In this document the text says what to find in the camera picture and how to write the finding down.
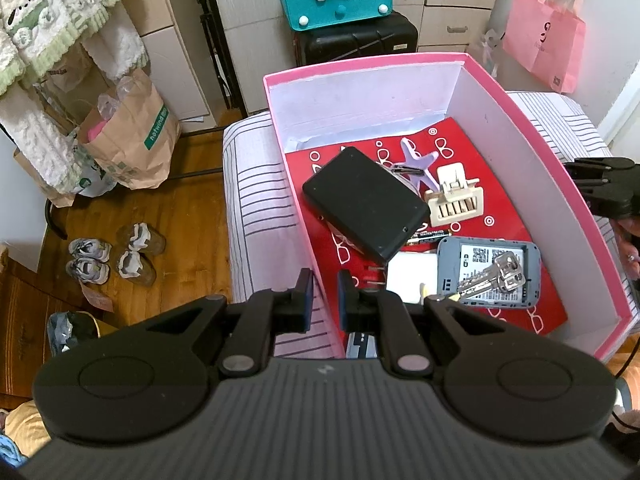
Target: pink paper bag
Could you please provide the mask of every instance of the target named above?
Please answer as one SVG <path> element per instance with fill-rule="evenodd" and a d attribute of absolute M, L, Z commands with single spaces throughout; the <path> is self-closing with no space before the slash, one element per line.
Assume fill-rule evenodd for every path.
<path fill-rule="evenodd" d="M 513 0 L 503 48 L 557 92 L 578 83 L 586 24 L 578 17 L 584 0 Z"/>

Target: human hand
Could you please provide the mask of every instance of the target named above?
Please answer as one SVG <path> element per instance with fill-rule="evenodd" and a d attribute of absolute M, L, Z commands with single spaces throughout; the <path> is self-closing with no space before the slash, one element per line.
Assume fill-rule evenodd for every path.
<path fill-rule="evenodd" d="M 611 220 L 610 224 L 616 235 L 620 262 L 626 275 L 632 280 L 640 280 L 640 254 L 629 240 L 630 235 L 640 237 L 640 217 Z"/>

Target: gray sneaker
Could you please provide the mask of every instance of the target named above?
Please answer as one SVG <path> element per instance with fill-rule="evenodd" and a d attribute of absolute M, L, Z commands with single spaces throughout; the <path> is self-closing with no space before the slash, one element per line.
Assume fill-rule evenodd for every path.
<path fill-rule="evenodd" d="M 99 262 L 108 262 L 111 244 L 98 238 L 76 238 L 69 244 L 69 254 L 74 258 L 93 258 Z"/>
<path fill-rule="evenodd" d="M 66 264 L 66 273 L 83 283 L 102 285 L 109 279 L 109 266 L 94 258 L 76 258 Z"/>

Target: black suitcase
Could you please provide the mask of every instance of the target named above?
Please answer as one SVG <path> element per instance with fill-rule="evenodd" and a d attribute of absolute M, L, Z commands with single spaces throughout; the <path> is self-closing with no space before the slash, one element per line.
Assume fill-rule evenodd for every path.
<path fill-rule="evenodd" d="M 404 54 L 418 49 L 418 31 L 399 12 L 294 32 L 296 65 L 305 66 L 352 57 Z"/>

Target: purple starfish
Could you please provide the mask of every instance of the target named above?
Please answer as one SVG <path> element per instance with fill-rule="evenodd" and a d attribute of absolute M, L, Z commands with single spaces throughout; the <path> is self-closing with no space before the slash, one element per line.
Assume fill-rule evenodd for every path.
<path fill-rule="evenodd" d="M 409 139 L 404 138 L 400 140 L 400 146 L 404 153 L 404 163 L 394 164 L 392 170 L 396 173 L 405 174 L 409 177 L 409 181 L 413 184 L 415 189 L 420 192 L 420 183 L 423 182 L 425 186 L 431 189 L 433 192 L 440 191 L 440 184 L 429 173 L 429 167 L 440 156 L 438 152 L 431 152 L 425 156 L 418 156 L 415 150 L 411 147 Z"/>

